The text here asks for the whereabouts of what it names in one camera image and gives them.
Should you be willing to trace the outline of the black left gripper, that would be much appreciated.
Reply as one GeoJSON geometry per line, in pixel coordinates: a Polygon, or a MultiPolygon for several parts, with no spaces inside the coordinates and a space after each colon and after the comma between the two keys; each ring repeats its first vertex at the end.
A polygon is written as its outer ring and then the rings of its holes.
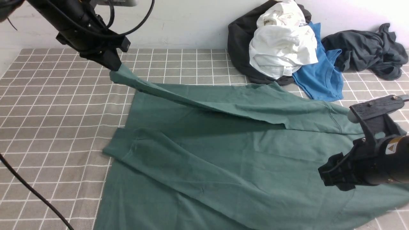
{"type": "Polygon", "coordinates": [[[57,41],[78,53],[96,55],[96,62],[118,71],[122,61],[117,49],[128,51],[130,41],[107,28],[100,19],[57,19],[57,41]]]}

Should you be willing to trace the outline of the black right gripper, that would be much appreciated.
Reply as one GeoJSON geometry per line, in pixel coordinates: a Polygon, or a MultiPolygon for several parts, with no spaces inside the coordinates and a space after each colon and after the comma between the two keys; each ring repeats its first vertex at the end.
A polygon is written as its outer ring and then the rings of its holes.
{"type": "Polygon", "coordinates": [[[348,154],[333,155],[318,168],[325,186],[346,192],[356,186],[408,183],[408,135],[390,117],[408,99],[388,95],[350,106],[348,118],[361,126],[364,137],[353,141],[348,154]]]}

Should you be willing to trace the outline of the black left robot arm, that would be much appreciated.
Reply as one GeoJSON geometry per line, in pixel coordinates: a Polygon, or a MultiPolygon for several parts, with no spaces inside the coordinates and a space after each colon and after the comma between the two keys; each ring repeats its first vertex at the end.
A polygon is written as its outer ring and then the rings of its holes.
{"type": "Polygon", "coordinates": [[[117,50],[126,52],[130,41],[110,30],[89,1],[29,0],[28,3],[58,31],[58,42],[73,48],[81,58],[111,71],[119,70],[122,62],[117,50]]]}

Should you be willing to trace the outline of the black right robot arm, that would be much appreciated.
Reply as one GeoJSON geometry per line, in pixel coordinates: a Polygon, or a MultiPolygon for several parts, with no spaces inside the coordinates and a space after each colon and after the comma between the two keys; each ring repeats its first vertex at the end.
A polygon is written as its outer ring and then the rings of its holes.
{"type": "Polygon", "coordinates": [[[408,183],[408,135],[390,117],[408,100],[407,94],[388,95],[350,106],[348,119],[361,126],[364,137],[353,141],[348,154],[333,155],[318,168],[325,186],[346,192],[356,186],[408,183]]]}

